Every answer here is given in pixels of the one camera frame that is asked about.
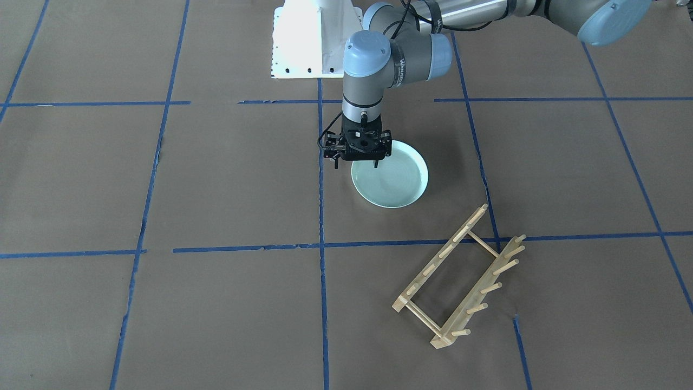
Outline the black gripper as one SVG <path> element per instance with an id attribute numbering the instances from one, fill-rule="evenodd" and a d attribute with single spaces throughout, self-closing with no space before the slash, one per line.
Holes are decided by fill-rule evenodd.
<path id="1" fill-rule="evenodd" d="M 379 161 L 389 157 L 391 151 L 391 131 L 384 130 L 383 124 L 366 123 L 362 127 L 359 123 L 343 123 L 337 141 L 340 157 L 334 156 L 334 169 L 338 169 L 340 158 L 345 161 L 374 161 L 374 168 L 378 168 Z"/>

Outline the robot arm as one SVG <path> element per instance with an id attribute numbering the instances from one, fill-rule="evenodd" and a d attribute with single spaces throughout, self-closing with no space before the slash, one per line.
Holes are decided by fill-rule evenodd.
<path id="1" fill-rule="evenodd" d="M 345 42 L 339 132 L 323 130 L 318 145 L 335 163 L 392 153 L 381 120 L 384 91 L 448 72 L 454 32 L 472 32 L 507 17 L 538 16 L 592 46 L 616 42 L 648 12 L 649 1 L 406 1 L 374 3 L 362 29 Z"/>

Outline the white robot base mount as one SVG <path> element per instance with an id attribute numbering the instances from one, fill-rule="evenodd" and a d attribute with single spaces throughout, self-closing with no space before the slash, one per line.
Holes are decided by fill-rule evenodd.
<path id="1" fill-rule="evenodd" d="M 271 77 L 341 79 L 345 42 L 362 18 L 352 1 L 285 1 L 274 10 Z"/>

